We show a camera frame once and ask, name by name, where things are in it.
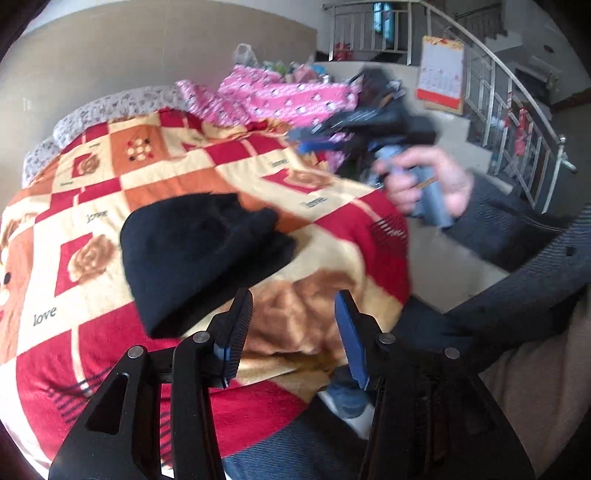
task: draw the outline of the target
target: gray sleeve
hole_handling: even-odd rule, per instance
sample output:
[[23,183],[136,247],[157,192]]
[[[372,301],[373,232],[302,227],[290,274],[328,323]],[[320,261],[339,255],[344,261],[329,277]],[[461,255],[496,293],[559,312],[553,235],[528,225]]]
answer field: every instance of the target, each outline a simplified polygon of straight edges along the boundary
[[475,175],[468,207],[446,233],[483,260],[514,271],[557,235],[524,222],[515,212],[536,219],[530,206],[519,197],[505,195],[487,179]]

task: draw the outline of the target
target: rose pattern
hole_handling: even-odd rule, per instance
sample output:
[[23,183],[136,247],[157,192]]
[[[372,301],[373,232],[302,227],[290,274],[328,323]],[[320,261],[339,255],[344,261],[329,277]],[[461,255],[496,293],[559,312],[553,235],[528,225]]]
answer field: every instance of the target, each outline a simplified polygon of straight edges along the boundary
[[285,182],[308,189],[323,189],[332,185],[332,178],[318,171],[290,170]]
[[0,307],[4,306],[8,301],[8,297],[10,296],[10,292],[8,287],[4,285],[4,275],[6,272],[6,264],[8,262],[8,243],[10,241],[10,237],[17,231],[18,227],[20,227],[23,223],[28,222],[31,218],[33,218],[35,214],[33,213],[26,213],[19,219],[11,219],[7,222],[7,226],[0,237]]
[[96,155],[91,155],[88,158],[85,158],[78,164],[78,173],[80,175],[90,175],[96,172],[96,169],[99,168],[100,160],[99,157]]
[[105,273],[107,265],[115,256],[115,244],[102,234],[93,237],[80,248],[68,262],[72,282],[79,284],[93,280]]
[[344,357],[335,321],[335,294],[355,282],[344,271],[320,269],[290,282],[271,280],[252,289],[254,308],[244,351],[258,355],[330,352]]

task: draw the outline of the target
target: human hand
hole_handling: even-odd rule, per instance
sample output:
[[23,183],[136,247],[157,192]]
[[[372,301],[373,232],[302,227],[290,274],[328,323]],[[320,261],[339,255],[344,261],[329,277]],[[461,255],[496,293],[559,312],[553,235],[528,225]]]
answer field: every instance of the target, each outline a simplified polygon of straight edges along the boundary
[[[405,170],[415,166],[432,167],[439,181],[447,212],[457,218],[466,210],[474,188],[474,176],[441,148],[412,147],[388,161],[376,161],[373,168],[378,174],[384,174],[391,171],[392,165]],[[414,211],[423,194],[422,189],[417,188],[417,183],[418,179],[406,171],[395,171],[385,180],[388,196],[405,215]]]

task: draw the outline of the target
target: blanket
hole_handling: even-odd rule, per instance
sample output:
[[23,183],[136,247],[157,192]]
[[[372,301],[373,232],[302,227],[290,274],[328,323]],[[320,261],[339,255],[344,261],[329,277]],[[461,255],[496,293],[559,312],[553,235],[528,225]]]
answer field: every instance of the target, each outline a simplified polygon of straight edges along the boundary
[[[246,209],[277,211],[278,230],[298,242],[290,264],[251,288],[254,314],[238,376],[227,390],[212,391],[223,456],[293,421],[346,362],[335,292],[348,288],[383,330],[395,325],[410,290],[404,218],[382,192],[327,173],[321,155],[298,156],[285,140],[288,128],[270,120],[219,128],[171,109],[102,123],[7,206],[0,224],[0,419],[44,476],[128,348],[180,341],[146,336],[125,281],[119,233],[142,206],[235,192]],[[164,466],[170,438],[165,385]]]

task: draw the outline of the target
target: metal railing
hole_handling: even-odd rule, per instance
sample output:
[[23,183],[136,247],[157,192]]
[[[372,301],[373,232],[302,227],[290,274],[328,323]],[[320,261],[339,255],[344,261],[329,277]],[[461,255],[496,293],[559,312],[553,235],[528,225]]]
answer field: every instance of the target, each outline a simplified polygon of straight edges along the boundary
[[503,25],[502,3],[477,8],[464,14],[455,13],[456,22],[471,32],[478,40],[484,41],[486,37],[506,34]]
[[[546,213],[561,168],[576,168],[564,150],[566,139],[554,132],[523,84],[474,33],[426,1],[386,2],[379,12],[374,12],[375,3],[323,5],[332,12],[329,59],[343,52],[387,52],[405,55],[407,65],[419,65],[418,47],[424,35],[461,41],[465,47],[463,100],[469,107],[464,108],[464,116],[472,119],[470,140],[493,152],[489,174],[514,183],[535,210]],[[376,45],[375,14],[394,22],[396,43],[382,38]],[[368,32],[374,40],[366,45]]]

